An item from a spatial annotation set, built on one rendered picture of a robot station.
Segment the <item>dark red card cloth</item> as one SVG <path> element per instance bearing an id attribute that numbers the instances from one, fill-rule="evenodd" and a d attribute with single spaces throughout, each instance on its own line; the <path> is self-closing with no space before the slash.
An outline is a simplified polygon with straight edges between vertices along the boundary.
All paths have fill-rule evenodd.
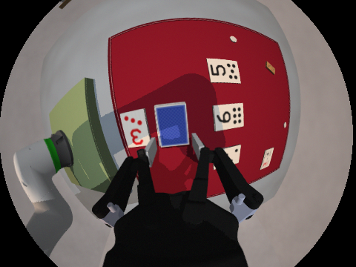
<path id="1" fill-rule="evenodd" d="M 237 61 L 241 84 L 210 82 L 206 59 Z M 235 165 L 247 183 L 279 167 L 289 125 L 289 88 L 275 42 L 219 22 L 162 22 L 113 38 L 111 64 L 119 119 L 121 113 L 145 108 L 156 139 L 150 168 L 156 193 L 191 190 L 198 165 L 193 133 L 211 151 L 241 145 Z M 171 102 L 186 103 L 189 145 L 161 148 L 154 105 Z M 243 103 L 244 126 L 214 131 L 212 106 L 234 103 Z M 273 147 L 269 166 L 260 170 L 265 150 Z"/>
<path id="2" fill-rule="evenodd" d="M 127 156 L 130 156 L 131 154 L 130 154 L 130 151 L 128 150 L 128 146 L 127 146 L 127 143 L 126 143 L 126 140 L 125 140 L 125 136 L 123 134 L 121 122 L 120 122 L 120 119 L 119 119 L 119 113 L 118 113 L 117 106 L 116 106 L 116 98 L 115 98 L 114 88 L 113 88 L 113 75 L 112 75 L 112 64 L 111 64 L 111 40 L 113 38 L 119 36 L 119 35 L 122 35 L 123 33 L 127 33 L 128 31 L 135 30 L 135 29 L 140 28 L 140 27 L 148 26 L 148 25 L 151 25 L 151 24 L 158 24 L 158 23 L 162 23 L 162 22 L 183 21 L 183 20 L 198 20 L 198 21 L 219 22 L 219 23 L 223 23 L 223 24 L 233 25 L 233 26 L 236 26 L 236 27 L 241 27 L 243 29 L 250 30 L 251 32 L 254 32 L 254 33 L 257 33 L 257 34 L 259 34 L 261 36 L 264 36 L 267 39 L 270 39 L 271 41 L 275 42 L 278 45 L 278 42 L 276 42 L 275 40 L 263 35 L 262 33 L 258 33 L 255 30 L 249 29 L 247 27 L 243 27 L 241 25 L 233 24 L 233 23 L 230 23 L 230 22 L 224 22 L 224 21 L 215 20 L 215 19 L 202 19 L 202 18 L 178 18 L 178 19 L 165 19 L 165 20 L 159 20 L 159 21 L 155 21 L 155 22 L 149 22 L 149 23 L 146 23 L 146 24 L 141 24 L 141 25 L 138 25 L 136 27 L 132 27 L 130 29 L 124 30 L 124 31 L 122 31 L 120 33 L 117 33 L 116 35 L 111 36 L 110 38 L 108 38 L 108 75 L 109 75 L 109 84 L 110 84 L 110 90 L 111 90 L 111 99 L 112 99 L 112 103 L 113 103 L 114 114 L 115 114 L 115 117 L 116 117 L 116 123 L 117 123 L 118 129 L 119 129 L 119 134 L 121 136 L 122 143 L 124 145 L 125 152 L 126 152 Z M 279 45 L 278 45 L 278 47 L 280 49 Z M 279 167 L 280 167 L 280 165 L 279 165 Z M 278 168 L 276 168 L 275 170 L 271 171 L 270 173 L 268 173 L 268 174 L 266 174 L 266 175 L 264 175 L 264 176 L 262 176 L 262 177 L 260 177 L 260 178 L 258 178 L 256 180 L 254 180 L 252 182 L 249 182 L 248 184 L 256 182 L 259 179 L 262 179 L 263 177 L 265 177 L 265 176 L 271 174 L 272 172 L 276 171 Z"/>

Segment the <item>brown domino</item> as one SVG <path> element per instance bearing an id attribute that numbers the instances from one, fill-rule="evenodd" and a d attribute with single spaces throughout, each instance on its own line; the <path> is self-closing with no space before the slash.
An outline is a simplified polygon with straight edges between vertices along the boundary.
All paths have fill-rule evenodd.
<path id="1" fill-rule="evenodd" d="M 275 69 L 268 62 L 266 62 L 266 68 L 275 74 Z"/>

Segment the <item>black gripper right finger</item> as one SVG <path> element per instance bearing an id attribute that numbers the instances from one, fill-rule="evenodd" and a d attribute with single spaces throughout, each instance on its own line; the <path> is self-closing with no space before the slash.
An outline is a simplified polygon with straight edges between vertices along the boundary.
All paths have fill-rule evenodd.
<path id="1" fill-rule="evenodd" d="M 209 163 L 213 163 L 217 170 L 230 202 L 230 211 L 238 219 L 239 224 L 250 219 L 262 204 L 263 195 L 246 182 L 223 148 L 218 147 L 211 151 L 200 141 L 196 133 L 192 133 L 192 146 L 199 162 L 182 214 L 184 225 L 187 228 L 198 228 L 202 225 L 208 190 Z"/>

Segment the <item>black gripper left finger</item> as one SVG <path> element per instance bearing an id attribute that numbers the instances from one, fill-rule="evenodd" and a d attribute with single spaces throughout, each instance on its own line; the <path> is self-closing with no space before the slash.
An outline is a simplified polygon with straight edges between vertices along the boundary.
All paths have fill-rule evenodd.
<path id="1" fill-rule="evenodd" d="M 92 212 L 110 228 L 124 216 L 131 189 L 138 172 L 138 213 L 140 222 L 150 230 L 161 225 L 161 218 L 154 197 L 154 184 L 150 168 L 156 155 L 156 139 L 152 137 L 145 147 L 137 152 L 138 158 L 128 156 L 117 171 L 102 198 L 92 207 Z"/>

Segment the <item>beige playing card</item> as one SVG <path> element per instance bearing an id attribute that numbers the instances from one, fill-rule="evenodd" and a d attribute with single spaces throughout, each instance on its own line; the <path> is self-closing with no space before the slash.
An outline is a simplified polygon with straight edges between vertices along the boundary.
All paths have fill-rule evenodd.
<path id="1" fill-rule="evenodd" d="M 228 154 L 228 156 L 231 158 L 232 162 L 234 162 L 234 164 L 239 163 L 240 146 L 241 145 L 235 145 L 235 146 L 231 146 L 228 148 L 223 148 L 225 150 L 225 152 Z"/>
<path id="2" fill-rule="evenodd" d="M 213 105 L 215 131 L 244 126 L 243 103 Z"/>
<path id="3" fill-rule="evenodd" d="M 210 82 L 241 84 L 237 61 L 226 59 L 206 59 L 206 61 Z"/>

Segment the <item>cream rules card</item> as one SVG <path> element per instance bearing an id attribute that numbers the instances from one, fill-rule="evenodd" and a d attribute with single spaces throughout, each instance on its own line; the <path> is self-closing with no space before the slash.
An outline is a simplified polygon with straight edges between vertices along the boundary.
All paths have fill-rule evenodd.
<path id="1" fill-rule="evenodd" d="M 262 169 L 264 169 L 264 168 L 269 166 L 270 161 L 271 161 L 271 157 L 272 157 L 272 154 L 273 154 L 273 150 L 274 150 L 274 147 L 265 150 L 264 155 L 263 155 L 263 161 L 262 161 L 262 164 L 260 166 L 260 170 L 262 170 Z"/>

